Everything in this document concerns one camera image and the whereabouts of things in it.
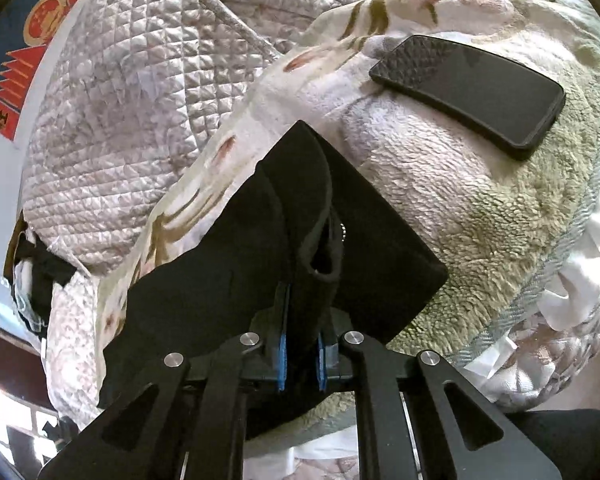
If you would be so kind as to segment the dark clothes pile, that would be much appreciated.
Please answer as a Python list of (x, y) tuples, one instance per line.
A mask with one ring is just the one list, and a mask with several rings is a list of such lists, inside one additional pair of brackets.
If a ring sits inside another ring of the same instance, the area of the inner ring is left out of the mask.
[(51, 252), (20, 214), (9, 240), (3, 280), (16, 315), (35, 338), (47, 336), (54, 286), (66, 286), (76, 267)]

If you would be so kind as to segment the quilted beige comforter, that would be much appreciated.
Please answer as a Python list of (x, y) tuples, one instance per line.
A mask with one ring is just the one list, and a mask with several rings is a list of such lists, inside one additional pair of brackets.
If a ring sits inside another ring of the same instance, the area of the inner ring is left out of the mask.
[(262, 70), (355, 1), (85, 0), (30, 136), (24, 220), (110, 271)]

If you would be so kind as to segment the black smartphone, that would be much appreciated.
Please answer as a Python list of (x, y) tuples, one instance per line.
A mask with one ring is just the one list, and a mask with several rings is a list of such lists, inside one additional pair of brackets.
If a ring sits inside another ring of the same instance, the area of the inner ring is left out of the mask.
[(558, 82), (524, 64), (426, 35), (384, 54), (370, 78), (447, 114), (516, 160), (533, 154), (566, 102)]

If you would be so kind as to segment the white crumpled sheet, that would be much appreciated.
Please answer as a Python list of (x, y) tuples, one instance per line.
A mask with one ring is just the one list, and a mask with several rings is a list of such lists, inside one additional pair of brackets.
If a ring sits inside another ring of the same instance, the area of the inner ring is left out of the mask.
[(460, 369), (507, 411), (535, 408), (600, 352), (600, 195), (577, 245), (518, 324)]

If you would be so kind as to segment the floral fleece blanket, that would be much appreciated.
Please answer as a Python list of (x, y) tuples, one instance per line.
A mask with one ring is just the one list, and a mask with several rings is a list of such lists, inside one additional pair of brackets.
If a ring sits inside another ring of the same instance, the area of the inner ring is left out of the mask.
[[(412, 35), (468, 44), (554, 79), (566, 104), (523, 162), (370, 69)], [(96, 370), (123, 292), (198, 245), (257, 162), (303, 119), (369, 180), (449, 270), (391, 344), (463, 367), (518, 324), (577, 245), (600, 195), (600, 17), (588, 0), (360, 0), (329, 10), (267, 68), (100, 284)]]

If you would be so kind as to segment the floral pink pillow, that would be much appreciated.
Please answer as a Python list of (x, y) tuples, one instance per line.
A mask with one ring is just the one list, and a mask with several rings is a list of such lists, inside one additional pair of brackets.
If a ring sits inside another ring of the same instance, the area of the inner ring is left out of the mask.
[(53, 286), (43, 352), (50, 402), (79, 429), (102, 412), (95, 356), (96, 290), (96, 278), (81, 272), (64, 286)]

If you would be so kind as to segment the black pants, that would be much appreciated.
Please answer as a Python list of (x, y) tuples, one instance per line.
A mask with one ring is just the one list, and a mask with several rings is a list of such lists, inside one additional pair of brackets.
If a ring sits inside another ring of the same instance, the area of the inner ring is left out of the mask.
[(286, 311), (286, 380), (248, 406), (248, 437), (306, 414), (318, 385), (317, 324), (329, 309), (389, 342), (448, 279), (445, 264), (326, 140), (294, 124), (197, 247), (125, 294), (126, 320), (104, 351), (106, 408), (151, 360), (204, 356), (261, 311)]

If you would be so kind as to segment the dark red wooden door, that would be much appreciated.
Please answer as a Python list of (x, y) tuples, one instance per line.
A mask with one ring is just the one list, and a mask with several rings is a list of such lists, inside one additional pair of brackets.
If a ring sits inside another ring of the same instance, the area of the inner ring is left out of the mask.
[(40, 356), (1, 327), (0, 388), (18, 399), (52, 408)]

